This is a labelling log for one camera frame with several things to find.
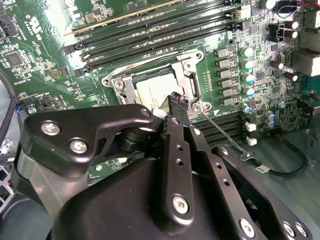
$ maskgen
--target chip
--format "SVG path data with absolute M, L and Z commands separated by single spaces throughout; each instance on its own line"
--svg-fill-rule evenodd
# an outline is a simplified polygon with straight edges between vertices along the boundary
M 279 86 L 275 86 L 275 87 L 272 88 L 272 93 L 273 93 L 273 94 L 276 94 L 276 93 L 278 93 L 279 91 L 280 91 L 280 87 L 279 87 Z
M 255 78 L 256 78 L 256 79 L 263 79 L 264 76 L 265 76 L 265 73 L 264 73 L 263 71 L 257 72 L 257 73 L 255 74 Z
M 271 45 L 271 51 L 277 51 L 278 50 L 278 44 L 274 44 L 274 45 Z
M 17 53 L 16 51 L 8 54 L 6 57 L 12 67 L 15 67 L 24 63 L 19 53 Z
M 259 28 L 257 25 L 253 25 L 250 27 L 250 34 L 256 34 L 259 32 Z

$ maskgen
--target silver screw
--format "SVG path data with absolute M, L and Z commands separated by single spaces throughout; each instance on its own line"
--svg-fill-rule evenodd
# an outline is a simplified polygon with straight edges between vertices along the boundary
M 229 152 L 227 149 L 225 149 L 224 147 L 221 147 L 221 151 L 225 154 L 225 155 L 228 155 Z
M 289 225 L 289 223 L 287 222 L 283 222 L 283 227 L 284 229 L 287 231 L 287 233 L 291 236 L 291 237 L 294 237 L 296 234 L 295 234 L 295 231 L 292 229 L 292 227 Z
M 172 203 L 174 209 L 180 214 L 186 214 L 188 212 L 189 206 L 187 201 L 182 196 L 174 196 L 172 198 Z
M 101 166 L 101 165 L 97 165 L 97 166 L 95 166 L 95 170 L 97 170 L 97 171 L 101 171 L 101 170 L 102 170 L 102 166 Z
M 255 230 L 247 220 L 241 219 L 240 226 L 249 238 L 253 238 L 255 236 Z
M 88 150 L 87 144 L 81 140 L 74 140 L 70 143 L 70 149 L 77 154 L 83 154 Z
M 121 80 L 115 81 L 114 86 L 118 90 L 122 90 L 125 86 L 124 82 Z
M 278 106 L 279 108 L 284 109 L 287 106 L 287 104 L 284 101 L 282 101 L 278 104 Z
M 194 131 L 194 132 L 195 132 L 195 134 L 197 134 L 197 135 L 200 135 L 200 134 L 201 134 L 200 130 L 199 130 L 199 129 L 197 129 L 197 128 L 194 128 L 194 129 L 193 129 L 193 131 Z
M 29 114 L 35 114 L 37 112 L 37 109 L 33 106 L 29 107 L 28 108 L 28 113 Z
M 44 134 L 54 136 L 54 135 L 57 135 L 58 133 L 60 133 L 60 127 L 55 123 L 46 122 L 41 125 L 41 131 Z
M 304 230 L 304 228 L 299 224 L 299 223 L 295 223 L 295 227 L 296 229 L 298 229 L 298 231 L 304 236 L 304 237 L 307 237 L 308 234 L 307 232 Z

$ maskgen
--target black mounting arm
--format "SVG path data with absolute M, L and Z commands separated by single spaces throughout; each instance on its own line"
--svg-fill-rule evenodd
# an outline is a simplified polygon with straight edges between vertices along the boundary
M 138 104 L 35 114 L 13 184 L 55 218 L 52 240 L 313 239 L 230 149 L 211 153 L 186 106 L 172 94 L 163 119 Z M 145 158 L 88 187 L 92 164 L 134 151 Z

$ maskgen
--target black cable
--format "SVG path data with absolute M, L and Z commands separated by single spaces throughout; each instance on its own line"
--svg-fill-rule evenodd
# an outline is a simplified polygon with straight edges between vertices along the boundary
M 3 122 L 0 127 L 0 146 L 1 146 L 6 138 L 7 133 L 8 133 L 12 116 L 14 115 L 15 110 L 16 110 L 18 99 L 16 97 L 16 93 L 15 93 L 12 85 L 10 84 L 8 78 L 5 76 L 5 74 L 1 70 L 0 70 L 0 81 L 3 83 L 5 89 L 7 90 L 8 94 L 9 94 L 9 98 L 10 98 L 8 110 L 6 111 L 6 114 L 4 116 Z

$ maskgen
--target white connector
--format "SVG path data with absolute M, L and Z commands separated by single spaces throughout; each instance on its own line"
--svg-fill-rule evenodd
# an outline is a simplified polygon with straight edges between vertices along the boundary
M 254 146 L 258 143 L 256 138 L 250 138 L 248 136 L 245 138 L 245 140 L 249 144 L 249 146 Z
M 257 125 L 255 125 L 255 124 L 253 124 L 253 123 L 246 122 L 246 123 L 245 123 L 245 127 L 246 127 L 246 130 L 247 130 L 249 133 L 257 130 Z

